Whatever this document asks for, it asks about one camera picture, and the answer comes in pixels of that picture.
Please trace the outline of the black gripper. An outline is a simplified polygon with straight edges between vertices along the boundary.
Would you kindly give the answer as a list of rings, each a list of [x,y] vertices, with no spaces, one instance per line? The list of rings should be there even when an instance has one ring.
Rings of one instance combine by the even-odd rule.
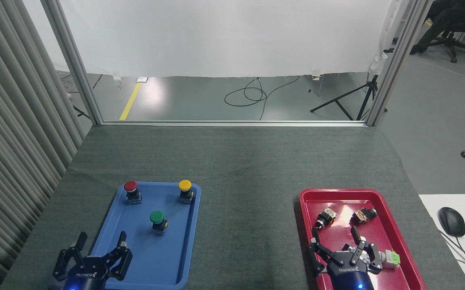
[[[66,280],[62,290],[103,290],[109,278],[123,281],[133,258],[126,238],[126,232],[121,231],[116,247],[106,255],[83,258],[81,250],[87,240],[87,233],[81,232],[74,246],[59,252],[53,277],[57,281]],[[74,259],[75,266],[68,271],[71,259]]]
[[[376,244],[361,238],[356,226],[350,233],[356,246],[345,244],[345,251],[333,253],[320,242],[318,227],[312,227],[312,239],[307,247],[307,255],[314,277],[325,268],[334,290],[372,290],[368,275],[378,275],[382,271],[382,260]]]

